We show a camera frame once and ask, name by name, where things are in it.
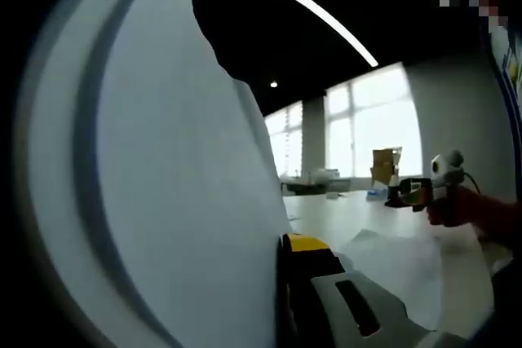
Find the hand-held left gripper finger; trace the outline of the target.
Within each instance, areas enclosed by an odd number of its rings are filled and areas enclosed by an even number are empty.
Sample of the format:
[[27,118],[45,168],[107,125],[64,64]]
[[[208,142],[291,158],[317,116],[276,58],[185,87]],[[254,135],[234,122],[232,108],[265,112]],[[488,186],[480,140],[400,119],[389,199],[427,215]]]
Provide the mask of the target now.
[[404,303],[352,268],[323,241],[281,237],[285,304],[301,347],[416,347],[428,330]]

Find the person's right hand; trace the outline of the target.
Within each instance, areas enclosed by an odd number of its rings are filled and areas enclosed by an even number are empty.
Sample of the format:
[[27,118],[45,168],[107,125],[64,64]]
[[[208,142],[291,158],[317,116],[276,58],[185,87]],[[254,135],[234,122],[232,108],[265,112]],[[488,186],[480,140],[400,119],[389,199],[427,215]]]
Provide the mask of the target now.
[[451,187],[446,197],[434,200],[427,207],[427,219],[431,225],[459,227],[478,223],[481,215],[482,195],[466,187]]

